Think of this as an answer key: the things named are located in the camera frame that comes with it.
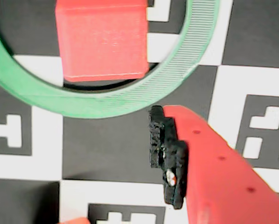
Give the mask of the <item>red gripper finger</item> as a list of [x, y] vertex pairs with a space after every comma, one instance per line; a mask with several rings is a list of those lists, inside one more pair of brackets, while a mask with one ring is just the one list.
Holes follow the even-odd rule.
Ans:
[[180, 105], [149, 112], [150, 165], [164, 201], [191, 224], [279, 224], [279, 195], [202, 117]]
[[64, 222], [60, 222], [59, 224], [90, 224], [90, 222], [86, 217], [79, 217]]

